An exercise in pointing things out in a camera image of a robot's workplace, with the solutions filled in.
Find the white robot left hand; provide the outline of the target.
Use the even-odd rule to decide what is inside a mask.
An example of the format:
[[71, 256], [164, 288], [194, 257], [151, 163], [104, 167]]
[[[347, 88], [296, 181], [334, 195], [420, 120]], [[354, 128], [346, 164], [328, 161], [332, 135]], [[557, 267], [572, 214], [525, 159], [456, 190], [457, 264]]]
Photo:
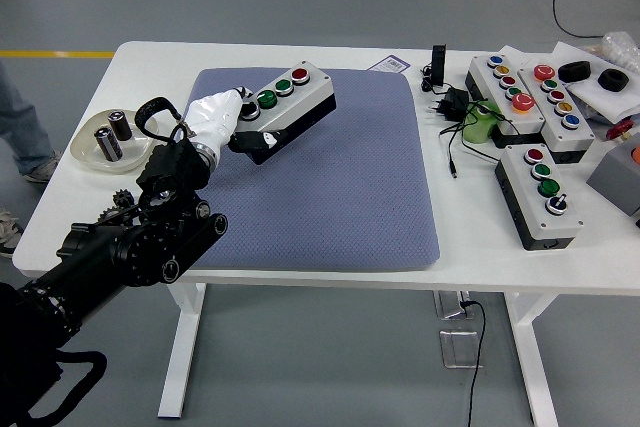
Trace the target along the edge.
[[236, 132], [241, 109], [249, 103], [253, 92], [237, 87], [205, 96], [190, 103], [185, 122], [189, 127], [191, 144], [209, 157], [220, 156], [223, 146], [236, 153], [263, 152], [285, 142], [284, 130]]

